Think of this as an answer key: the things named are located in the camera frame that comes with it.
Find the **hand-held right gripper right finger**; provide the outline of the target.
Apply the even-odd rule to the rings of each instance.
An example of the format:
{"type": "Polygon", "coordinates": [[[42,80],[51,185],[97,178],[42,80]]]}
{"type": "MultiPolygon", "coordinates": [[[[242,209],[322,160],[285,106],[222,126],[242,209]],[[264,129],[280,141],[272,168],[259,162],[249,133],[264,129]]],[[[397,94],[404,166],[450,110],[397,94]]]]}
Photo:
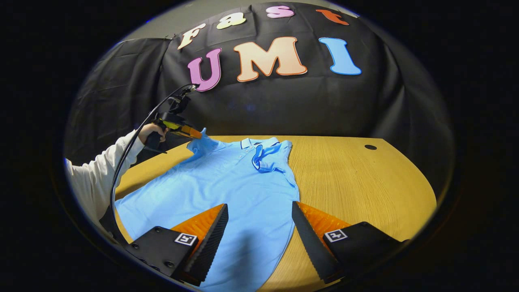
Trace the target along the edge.
{"type": "Polygon", "coordinates": [[[299,201],[292,203],[292,219],[317,275],[326,284],[367,272],[406,242],[366,221],[349,224],[299,201]]]}

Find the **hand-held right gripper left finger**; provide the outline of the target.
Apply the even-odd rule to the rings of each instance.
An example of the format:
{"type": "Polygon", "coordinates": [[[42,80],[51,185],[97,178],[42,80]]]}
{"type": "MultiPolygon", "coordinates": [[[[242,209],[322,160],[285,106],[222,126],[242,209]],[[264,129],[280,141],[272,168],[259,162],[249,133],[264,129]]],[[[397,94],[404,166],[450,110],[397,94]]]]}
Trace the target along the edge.
{"type": "Polygon", "coordinates": [[[228,205],[220,204],[173,228],[152,227],[124,248],[167,277],[200,286],[206,280],[228,219],[228,205]]]}

